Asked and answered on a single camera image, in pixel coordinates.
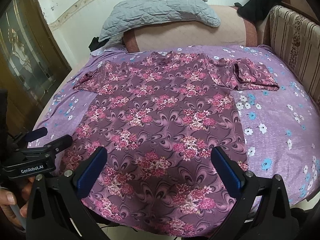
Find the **person's left hand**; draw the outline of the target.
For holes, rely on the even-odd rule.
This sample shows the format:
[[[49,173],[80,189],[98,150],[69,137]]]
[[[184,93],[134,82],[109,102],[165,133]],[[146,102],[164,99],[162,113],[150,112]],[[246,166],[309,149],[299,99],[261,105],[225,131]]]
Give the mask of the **person's left hand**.
[[[23,218],[27,217],[28,211],[28,204],[29,204],[29,197],[31,193],[31,189],[33,187],[35,177],[30,177],[27,179],[26,182],[23,183],[23,188],[21,189],[21,196],[25,201],[25,204],[20,208],[20,216]],[[23,226],[16,216],[14,211],[12,210],[11,206],[17,205],[17,198],[16,196],[9,191],[8,189],[1,188],[1,209],[7,219],[12,222],[12,224],[19,229],[22,229]]]

